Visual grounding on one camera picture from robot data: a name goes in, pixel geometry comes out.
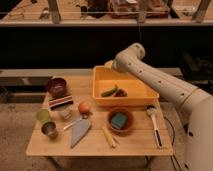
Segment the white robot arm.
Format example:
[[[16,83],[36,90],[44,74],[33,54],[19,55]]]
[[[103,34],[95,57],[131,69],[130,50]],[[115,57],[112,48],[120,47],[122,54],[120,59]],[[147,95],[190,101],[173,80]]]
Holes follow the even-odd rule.
[[[213,171],[213,95],[142,62],[145,49],[133,43],[104,66],[128,72],[189,114],[184,171]]]

